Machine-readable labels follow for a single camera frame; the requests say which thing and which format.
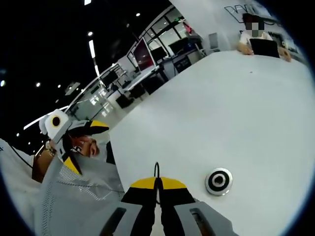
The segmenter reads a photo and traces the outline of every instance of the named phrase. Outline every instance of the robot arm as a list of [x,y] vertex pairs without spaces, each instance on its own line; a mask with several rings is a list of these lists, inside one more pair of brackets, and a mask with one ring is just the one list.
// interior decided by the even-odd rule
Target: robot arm
[[186,186],[166,177],[141,179],[120,202],[94,215],[84,233],[102,236],[149,236],[159,194],[166,236],[237,236],[232,223],[204,202],[196,202]]
[[81,169],[73,156],[70,137],[77,138],[84,135],[102,133],[109,127],[97,120],[74,120],[71,121],[68,115],[58,109],[46,117],[45,128],[48,137],[56,144],[56,151],[59,160],[77,174],[82,174]]

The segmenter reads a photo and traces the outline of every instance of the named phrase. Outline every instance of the black ceiling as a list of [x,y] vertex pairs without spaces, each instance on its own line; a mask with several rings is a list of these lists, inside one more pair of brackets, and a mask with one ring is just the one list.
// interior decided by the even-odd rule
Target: black ceiling
[[168,0],[92,0],[86,6],[84,0],[1,2],[0,80],[6,85],[0,88],[0,137],[26,152],[38,149],[44,138],[38,125],[23,127],[68,105],[80,91],[64,96],[70,82],[83,88],[96,77],[88,31],[94,33],[101,72],[123,57],[136,36],[170,5]]

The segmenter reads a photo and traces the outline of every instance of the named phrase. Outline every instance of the white mesh cover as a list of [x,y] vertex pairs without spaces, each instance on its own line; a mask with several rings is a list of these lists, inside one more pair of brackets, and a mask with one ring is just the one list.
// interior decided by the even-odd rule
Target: white mesh cover
[[54,158],[43,181],[35,210],[35,233],[43,236],[80,235],[92,214],[124,195],[116,166],[77,157],[82,176]]

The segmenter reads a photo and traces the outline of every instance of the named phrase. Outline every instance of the white wall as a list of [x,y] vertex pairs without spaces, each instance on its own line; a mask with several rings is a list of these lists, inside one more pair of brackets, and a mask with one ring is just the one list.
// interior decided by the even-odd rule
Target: white wall
[[128,72],[128,74],[130,74],[132,71],[135,71],[134,66],[132,65],[132,63],[129,61],[129,59],[127,58],[127,56],[124,56],[122,58],[120,58],[117,63],[122,67],[123,70],[126,70]]
[[[209,50],[208,35],[218,33],[221,51],[234,50],[239,40],[239,30],[244,30],[242,15],[245,11],[236,5],[244,6],[245,0],[170,0],[186,18],[190,26],[205,41],[204,47]],[[273,31],[288,36],[285,30],[274,24],[265,24],[265,31]]]

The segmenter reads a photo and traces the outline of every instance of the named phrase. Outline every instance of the hand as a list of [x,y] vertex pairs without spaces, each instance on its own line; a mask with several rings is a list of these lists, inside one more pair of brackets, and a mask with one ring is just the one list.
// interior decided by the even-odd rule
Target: hand
[[291,62],[291,55],[287,51],[284,51],[283,57],[286,61]]
[[252,50],[249,47],[247,47],[247,46],[243,47],[242,53],[244,55],[253,55]]
[[86,136],[80,138],[71,138],[71,140],[74,146],[81,148],[81,154],[83,156],[90,157],[91,155],[96,156],[99,154],[96,140]]

